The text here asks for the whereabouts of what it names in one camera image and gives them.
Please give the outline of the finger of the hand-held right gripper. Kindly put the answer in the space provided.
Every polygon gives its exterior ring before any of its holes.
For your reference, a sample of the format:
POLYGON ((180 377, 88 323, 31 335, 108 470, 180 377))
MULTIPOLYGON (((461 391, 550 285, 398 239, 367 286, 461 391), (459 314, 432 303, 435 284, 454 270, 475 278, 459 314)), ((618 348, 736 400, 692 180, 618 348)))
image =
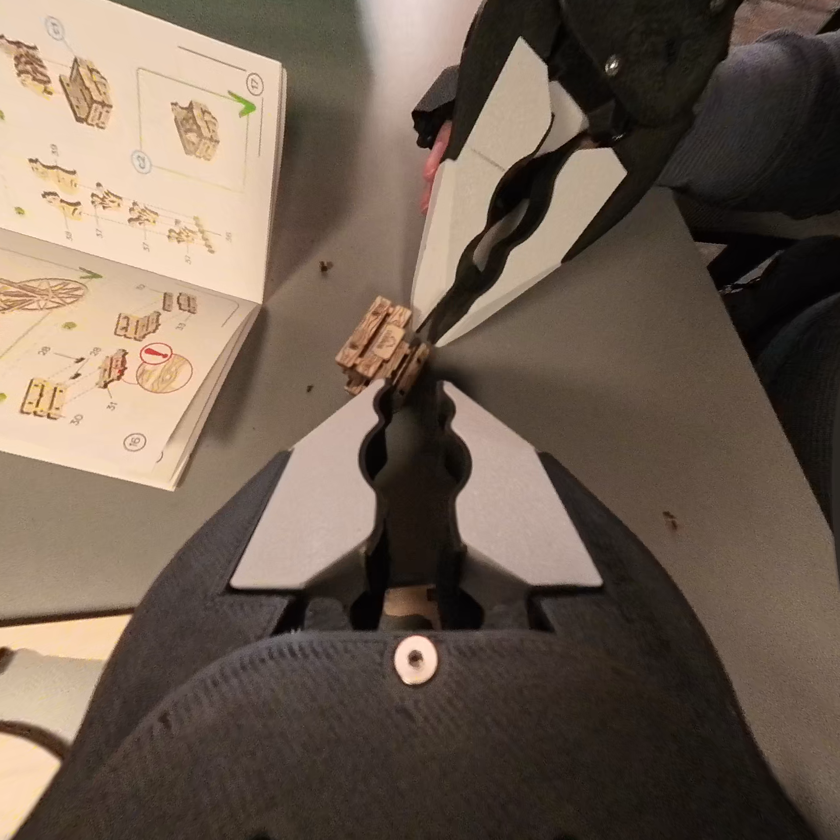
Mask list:
POLYGON ((589 226, 589 119, 524 37, 495 75, 465 54, 411 303, 465 335, 571 257, 589 226))
POLYGON ((611 148, 565 147, 515 175, 466 150, 441 163, 420 247, 420 323, 437 347, 464 337, 616 224, 613 198, 628 180, 611 148))

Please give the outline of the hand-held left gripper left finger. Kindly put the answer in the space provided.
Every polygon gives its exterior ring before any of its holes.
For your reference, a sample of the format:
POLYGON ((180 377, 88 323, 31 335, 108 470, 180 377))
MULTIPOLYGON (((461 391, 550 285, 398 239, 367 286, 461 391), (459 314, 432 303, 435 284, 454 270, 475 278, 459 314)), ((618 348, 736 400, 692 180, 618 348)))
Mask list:
POLYGON ((382 593, 392 386, 368 385, 291 448, 230 578, 237 592, 332 597, 345 607, 382 593))

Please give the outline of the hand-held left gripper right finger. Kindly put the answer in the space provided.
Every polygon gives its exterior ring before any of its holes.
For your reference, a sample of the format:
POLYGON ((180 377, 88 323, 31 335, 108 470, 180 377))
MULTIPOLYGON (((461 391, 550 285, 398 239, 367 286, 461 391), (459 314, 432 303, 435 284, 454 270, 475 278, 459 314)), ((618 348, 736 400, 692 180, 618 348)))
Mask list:
POLYGON ((600 590, 538 450, 452 382, 437 384, 436 404, 456 593, 489 614, 538 593, 600 590))

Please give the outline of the wooden model block assembly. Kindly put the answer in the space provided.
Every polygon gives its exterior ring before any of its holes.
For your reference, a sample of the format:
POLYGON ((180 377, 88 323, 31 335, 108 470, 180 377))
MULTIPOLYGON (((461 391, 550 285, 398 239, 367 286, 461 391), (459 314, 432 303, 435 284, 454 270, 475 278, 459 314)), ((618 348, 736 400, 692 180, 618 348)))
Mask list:
POLYGON ((413 310, 376 297, 335 360, 357 396, 377 379, 398 381, 413 354, 413 310))

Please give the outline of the small wooden model part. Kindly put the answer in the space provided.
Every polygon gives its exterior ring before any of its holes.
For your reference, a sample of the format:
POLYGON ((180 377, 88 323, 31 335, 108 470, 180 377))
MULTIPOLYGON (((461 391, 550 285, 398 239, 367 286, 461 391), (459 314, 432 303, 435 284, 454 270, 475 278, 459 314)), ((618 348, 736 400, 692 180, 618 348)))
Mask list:
POLYGON ((432 345, 421 340, 414 341, 406 346, 401 359, 390 373, 395 392, 400 397, 407 397, 413 389, 432 348, 432 345))

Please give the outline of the person's right sleeved forearm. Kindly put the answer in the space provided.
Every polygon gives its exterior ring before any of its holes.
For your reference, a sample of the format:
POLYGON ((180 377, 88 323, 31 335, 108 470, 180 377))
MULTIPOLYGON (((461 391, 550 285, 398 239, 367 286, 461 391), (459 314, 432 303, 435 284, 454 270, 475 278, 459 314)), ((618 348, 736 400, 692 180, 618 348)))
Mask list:
POLYGON ((658 185, 736 212, 838 211, 838 31, 781 30, 735 48, 658 185))

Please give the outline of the person's right hand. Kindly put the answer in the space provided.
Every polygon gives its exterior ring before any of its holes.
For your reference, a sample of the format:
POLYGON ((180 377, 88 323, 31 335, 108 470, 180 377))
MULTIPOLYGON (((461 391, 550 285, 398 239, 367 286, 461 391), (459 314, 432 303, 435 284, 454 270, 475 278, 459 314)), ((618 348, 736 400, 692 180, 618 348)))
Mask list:
POLYGON ((442 163, 449 142, 449 137, 452 130, 452 122, 446 121, 437 132, 431 150, 428 153, 424 168, 423 168, 423 192, 421 195, 421 212, 423 215, 427 214, 429 204, 431 203, 432 193, 434 189, 434 180, 438 172, 438 168, 442 163))

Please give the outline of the laser-cut wooden part sheet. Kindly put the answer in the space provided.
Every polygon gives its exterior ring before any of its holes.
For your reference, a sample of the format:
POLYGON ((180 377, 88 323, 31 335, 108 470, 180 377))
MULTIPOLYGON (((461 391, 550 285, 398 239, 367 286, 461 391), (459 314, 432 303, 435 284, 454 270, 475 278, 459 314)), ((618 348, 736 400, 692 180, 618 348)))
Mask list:
POLYGON ((65 760, 130 613, 4 626, 2 735, 65 760))

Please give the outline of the open instruction booklet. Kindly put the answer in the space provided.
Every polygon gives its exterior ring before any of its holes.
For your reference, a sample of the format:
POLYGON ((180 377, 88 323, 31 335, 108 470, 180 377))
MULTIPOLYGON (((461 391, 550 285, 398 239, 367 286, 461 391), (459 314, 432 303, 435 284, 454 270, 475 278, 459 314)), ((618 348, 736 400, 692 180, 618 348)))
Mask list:
POLYGON ((2 452, 173 490, 266 297, 275 58, 2 2, 2 452))

